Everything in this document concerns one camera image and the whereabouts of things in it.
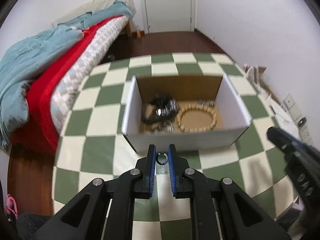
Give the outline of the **teal blue blanket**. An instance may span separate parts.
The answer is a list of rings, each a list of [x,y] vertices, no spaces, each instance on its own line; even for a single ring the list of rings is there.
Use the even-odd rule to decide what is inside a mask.
[[[9,146],[12,134],[28,121],[25,93],[31,81],[84,38],[83,30],[117,15],[133,17],[120,1],[96,13],[85,13],[58,24],[7,49],[1,59],[1,148]]]

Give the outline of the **pink slipper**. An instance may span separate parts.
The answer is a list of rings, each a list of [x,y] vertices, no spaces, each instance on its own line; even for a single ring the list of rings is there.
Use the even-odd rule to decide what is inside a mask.
[[[17,204],[16,204],[16,201],[14,200],[14,198],[10,194],[7,195],[7,204],[4,208],[4,210],[10,218],[14,217],[16,220],[18,219]]]

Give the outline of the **grey white checkered mattress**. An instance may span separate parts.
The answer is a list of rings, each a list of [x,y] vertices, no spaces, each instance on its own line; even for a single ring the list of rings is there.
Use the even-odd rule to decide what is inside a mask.
[[[111,44],[129,22],[128,16],[113,18],[100,26],[93,39],[53,90],[50,114],[54,131],[60,133],[83,79],[104,58]]]

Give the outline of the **white grid pattern cloth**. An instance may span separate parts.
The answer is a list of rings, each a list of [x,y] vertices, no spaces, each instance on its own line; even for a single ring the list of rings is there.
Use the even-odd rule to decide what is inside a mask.
[[[263,80],[266,67],[244,64],[242,67],[245,78],[257,89],[258,94],[265,100],[279,127],[290,134],[298,133],[298,127],[293,122],[289,113],[283,108],[276,96],[271,92]]]

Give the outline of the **open cardboard box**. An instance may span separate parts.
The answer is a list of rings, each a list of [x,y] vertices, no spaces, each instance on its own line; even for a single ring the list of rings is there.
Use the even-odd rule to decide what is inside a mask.
[[[169,121],[146,125],[142,109],[156,94],[172,96],[180,106]],[[214,100],[215,106],[198,105]],[[138,153],[155,145],[165,152],[170,144],[178,151],[207,150],[231,146],[252,123],[252,118],[227,75],[181,75],[133,77],[127,96],[121,132]]]

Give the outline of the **white power strip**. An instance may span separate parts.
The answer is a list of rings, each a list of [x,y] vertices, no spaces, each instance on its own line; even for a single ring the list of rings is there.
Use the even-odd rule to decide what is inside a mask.
[[[290,93],[284,98],[283,103],[298,128],[301,141],[308,145],[313,145],[313,138],[308,129],[307,119]]]

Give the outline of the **silver jewelry piece in box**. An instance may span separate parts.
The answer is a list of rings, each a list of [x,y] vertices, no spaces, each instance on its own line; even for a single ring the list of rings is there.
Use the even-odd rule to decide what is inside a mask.
[[[214,100],[199,100],[197,102],[198,105],[204,105],[208,107],[214,107],[215,106],[215,101]]]

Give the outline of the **white headboard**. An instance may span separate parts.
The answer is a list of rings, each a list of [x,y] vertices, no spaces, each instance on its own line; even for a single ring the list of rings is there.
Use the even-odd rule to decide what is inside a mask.
[[[88,13],[88,12],[96,13],[96,12],[102,11],[104,9],[109,8],[116,1],[123,2],[129,8],[129,10],[133,13],[133,15],[136,14],[136,8],[133,0],[92,0],[88,3],[85,3],[73,9],[67,14],[63,15],[61,18],[55,20],[52,23],[52,25],[53,27],[57,27],[58,24],[70,21],[85,13]]]

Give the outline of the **red bed sheet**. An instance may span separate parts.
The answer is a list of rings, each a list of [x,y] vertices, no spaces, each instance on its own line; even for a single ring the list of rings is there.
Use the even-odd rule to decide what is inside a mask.
[[[119,16],[124,15],[109,17],[84,30],[84,38],[54,62],[31,84],[26,94],[29,119],[26,124],[14,132],[11,138],[13,144],[21,144],[23,147],[34,152],[54,155],[60,133],[54,131],[50,114],[50,101],[53,90],[80,57],[87,45],[89,45],[97,29],[111,19]]]

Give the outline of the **black smart watch band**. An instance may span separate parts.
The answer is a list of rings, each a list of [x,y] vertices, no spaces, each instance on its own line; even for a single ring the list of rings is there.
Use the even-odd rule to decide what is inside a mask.
[[[146,125],[169,121],[180,110],[179,103],[172,96],[165,94],[156,94],[147,105],[152,106],[153,109],[149,116],[146,115],[146,107],[142,109],[141,121]]]

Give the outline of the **white door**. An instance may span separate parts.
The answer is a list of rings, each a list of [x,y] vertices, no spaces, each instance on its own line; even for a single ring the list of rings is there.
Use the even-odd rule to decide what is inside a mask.
[[[193,32],[196,0],[141,0],[144,31]]]

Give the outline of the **small bottle by door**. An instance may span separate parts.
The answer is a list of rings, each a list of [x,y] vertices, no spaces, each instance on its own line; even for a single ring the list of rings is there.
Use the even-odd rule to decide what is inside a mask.
[[[136,27],[136,37],[137,37],[137,38],[141,38],[141,36],[142,36],[142,34],[141,34],[140,27],[137,26],[137,27]]]

